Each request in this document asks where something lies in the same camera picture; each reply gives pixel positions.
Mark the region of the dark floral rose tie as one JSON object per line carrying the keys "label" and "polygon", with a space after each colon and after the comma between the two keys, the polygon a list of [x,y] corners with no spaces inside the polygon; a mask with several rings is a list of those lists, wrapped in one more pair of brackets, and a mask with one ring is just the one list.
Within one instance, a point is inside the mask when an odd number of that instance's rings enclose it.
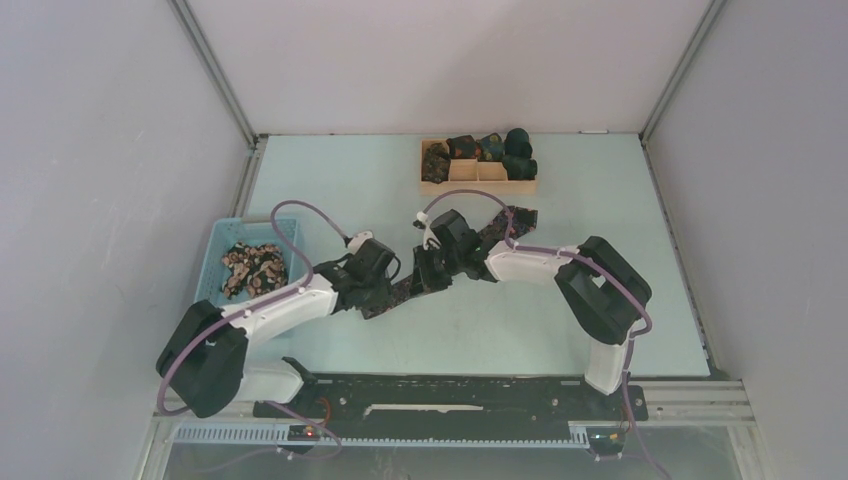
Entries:
{"label": "dark floral rose tie", "polygon": [[[461,249],[470,249],[479,246],[487,256],[498,242],[505,239],[515,240],[535,230],[537,219],[537,210],[510,205],[500,211],[482,229],[474,230],[458,211],[451,209],[435,219],[435,238],[428,240],[424,247],[458,246]],[[363,318],[366,320],[376,318],[409,300],[426,296],[410,294],[411,280],[412,273],[392,283],[390,300],[376,312],[366,316],[362,314]],[[491,280],[488,282],[494,281],[495,278],[491,274]]]}

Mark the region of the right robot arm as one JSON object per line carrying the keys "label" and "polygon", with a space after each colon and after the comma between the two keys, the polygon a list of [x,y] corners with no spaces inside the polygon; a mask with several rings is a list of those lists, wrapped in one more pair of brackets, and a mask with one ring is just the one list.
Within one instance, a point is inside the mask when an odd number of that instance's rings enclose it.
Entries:
{"label": "right robot arm", "polygon": [[620,407],[631,343],[652,328],[646,306],[653,292],[606,239],[591,236],[576,247],[559,248],[524,246],[507,234],[486,240],[456,210],[435,219],[420,212],[414,225],[423,232],[414,249],[414,272],[427,292],[449,288],[458,275],[556,287],[590,338],[583,408],[606,418]]}

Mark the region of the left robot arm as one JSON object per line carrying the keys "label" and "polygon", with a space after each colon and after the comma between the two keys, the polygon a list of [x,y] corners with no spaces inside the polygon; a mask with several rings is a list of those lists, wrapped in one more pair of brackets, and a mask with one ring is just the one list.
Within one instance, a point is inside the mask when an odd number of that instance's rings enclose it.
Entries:
{"label": "left robot arm", "polygon": [[[395,253],[368,232],[348,243],[348,254],[323,262],[296,284],[253,300],[219,308],[208,300],[192,304],[156,362],[163,383],[161,414],[218,414],[233,401],[271,401],[292,416],[304,416],[316,403],[307,370],[286,357],[260,363],[253,354],[266,342],[310,320],[341,311],[363,310],[390,295],[388,268]],[[183,405],[165,405],[173,391]]]}

